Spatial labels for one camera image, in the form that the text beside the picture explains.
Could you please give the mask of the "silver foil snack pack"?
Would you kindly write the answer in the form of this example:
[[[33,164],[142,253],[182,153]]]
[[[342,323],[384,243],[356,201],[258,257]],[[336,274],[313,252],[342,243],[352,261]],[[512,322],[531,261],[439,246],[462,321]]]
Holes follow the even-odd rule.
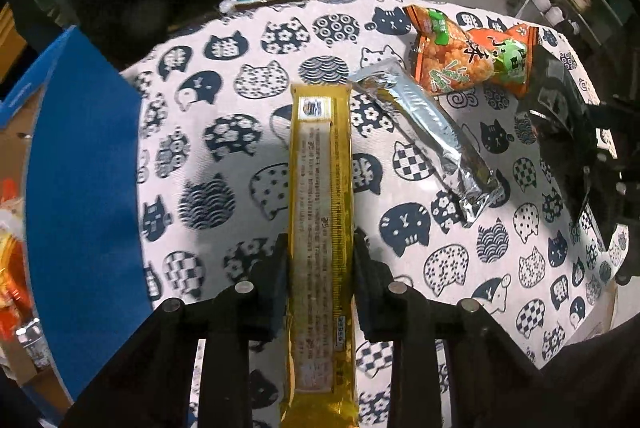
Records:
[[[462,224],[472,226],[498,194],[494,172],[460,125],[395,59],[364,67],[348,77],[431,163],[454,195]]]

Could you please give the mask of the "yellow long biscuit pack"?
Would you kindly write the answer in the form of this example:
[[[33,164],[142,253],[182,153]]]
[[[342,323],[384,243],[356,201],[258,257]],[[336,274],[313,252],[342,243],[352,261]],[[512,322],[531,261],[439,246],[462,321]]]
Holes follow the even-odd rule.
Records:
[[[350,88],[296,84],[292,97],[288,379],[280,424],[355,427]]]

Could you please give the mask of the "orange rice cracker bag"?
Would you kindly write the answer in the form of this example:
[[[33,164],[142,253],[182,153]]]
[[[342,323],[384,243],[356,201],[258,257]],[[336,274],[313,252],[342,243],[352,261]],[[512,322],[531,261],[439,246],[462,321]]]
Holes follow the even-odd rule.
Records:
[[[413,78],[428,94],[446,95],[492,82],[518,98],[526,95],[538,44],[535,27],[466,31],[431,7],[409,5],[405,13],[416,30]]]

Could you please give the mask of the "black patterned snack pack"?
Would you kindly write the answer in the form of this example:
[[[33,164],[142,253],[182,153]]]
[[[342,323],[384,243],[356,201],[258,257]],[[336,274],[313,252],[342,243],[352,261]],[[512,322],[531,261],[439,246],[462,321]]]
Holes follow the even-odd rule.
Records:
[[[573,77],[559,58],[537,44],[529,59],[528,88],[518,111],[532,122],[541,159],[558,185],[570,218],[577,221],[590,191],[596,132]]]

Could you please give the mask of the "red snack bag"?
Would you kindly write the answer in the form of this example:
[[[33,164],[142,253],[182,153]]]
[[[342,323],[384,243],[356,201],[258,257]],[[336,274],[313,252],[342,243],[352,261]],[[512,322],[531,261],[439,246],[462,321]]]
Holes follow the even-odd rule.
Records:
[[[1,180],[1,340],[34,316],[25,265],[24,199],[13,179]]]

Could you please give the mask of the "blue storage box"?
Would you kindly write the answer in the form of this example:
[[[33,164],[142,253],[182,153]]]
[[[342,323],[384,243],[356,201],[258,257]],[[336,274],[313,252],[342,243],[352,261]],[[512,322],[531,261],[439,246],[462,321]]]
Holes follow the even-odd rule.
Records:
[[[18,81],[4,125],[37,88],[26,262],[54,371],[77,399],[152,311],[138,226],[141,96],[76,27]]]

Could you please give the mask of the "white shoe rack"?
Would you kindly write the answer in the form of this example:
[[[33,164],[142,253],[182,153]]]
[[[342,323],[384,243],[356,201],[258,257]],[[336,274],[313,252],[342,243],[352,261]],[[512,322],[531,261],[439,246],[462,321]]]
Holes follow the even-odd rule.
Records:
[[[516,17],[559,30],[590,54],[623,29],[633,13],[629,0],[524,0]]]

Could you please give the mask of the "cat pattern tablecloth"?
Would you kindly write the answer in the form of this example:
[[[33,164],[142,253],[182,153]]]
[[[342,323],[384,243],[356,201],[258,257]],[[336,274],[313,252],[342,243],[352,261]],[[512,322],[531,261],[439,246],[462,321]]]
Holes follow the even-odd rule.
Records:
[[[126,78],[140,91],[138,197],[152,301],[213,298],[244,281],[288,225],[295,82],[329,84],[384,59],[409,62],[405,0],[325,0],[227,16],[157,45]],[[430,299],[476,299],[537,364],[575,339],[629,250],[570,218],[515,97],[495,85],[446,95],[502,187],[464,227],[419,151],[352,94],[355,221],[375,258]]]

